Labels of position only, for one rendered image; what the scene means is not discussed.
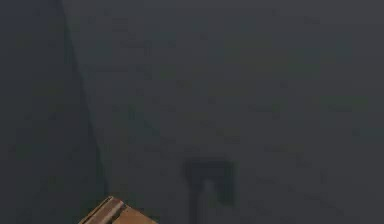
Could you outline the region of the brown wooden furniture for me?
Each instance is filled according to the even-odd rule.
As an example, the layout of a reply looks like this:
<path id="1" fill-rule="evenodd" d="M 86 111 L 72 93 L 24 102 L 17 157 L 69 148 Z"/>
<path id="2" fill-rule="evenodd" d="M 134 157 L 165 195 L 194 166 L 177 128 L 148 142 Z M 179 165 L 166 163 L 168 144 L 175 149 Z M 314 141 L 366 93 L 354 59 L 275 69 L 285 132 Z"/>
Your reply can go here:
<path id="1" fill-rule="evenodd" d="M 158 224 L 119 198 L 108 196 L 78 224 Z"/>

